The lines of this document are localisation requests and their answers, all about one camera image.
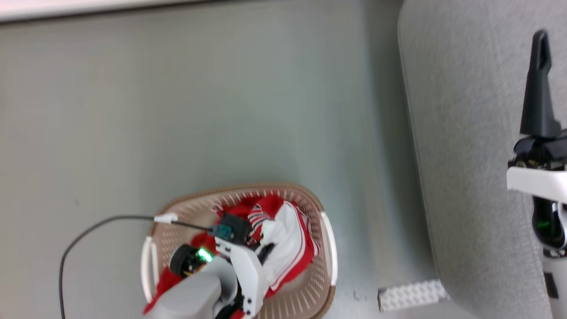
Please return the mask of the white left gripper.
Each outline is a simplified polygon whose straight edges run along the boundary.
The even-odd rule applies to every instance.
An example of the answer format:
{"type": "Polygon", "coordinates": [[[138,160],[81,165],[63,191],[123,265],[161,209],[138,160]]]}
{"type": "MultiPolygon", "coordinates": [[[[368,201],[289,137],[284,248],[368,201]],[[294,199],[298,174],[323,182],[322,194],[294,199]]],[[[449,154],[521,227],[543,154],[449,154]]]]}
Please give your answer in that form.
{"type": "Polygon", "coordinates": [[[221,287],[215,317],[253,319],[261,311],[269,289],[263,264],[275,244],[259,246],[257,254],[218,237],[215,245],[218,255],[214,258],[214,273],[221,287]]]}

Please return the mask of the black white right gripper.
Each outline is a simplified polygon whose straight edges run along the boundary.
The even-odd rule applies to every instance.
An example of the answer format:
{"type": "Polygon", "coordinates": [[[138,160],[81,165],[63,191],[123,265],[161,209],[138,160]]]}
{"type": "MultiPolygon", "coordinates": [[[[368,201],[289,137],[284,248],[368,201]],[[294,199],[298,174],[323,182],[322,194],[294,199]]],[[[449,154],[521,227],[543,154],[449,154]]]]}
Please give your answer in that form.
{"type": "Polygon", "coordinates": [[[509,190],[565,204],[567,200],[566,131],[555,119],[548,74],[551,49],[547,30],[533,34],[523,100],[520,134],[508,161],[509,190]]]}

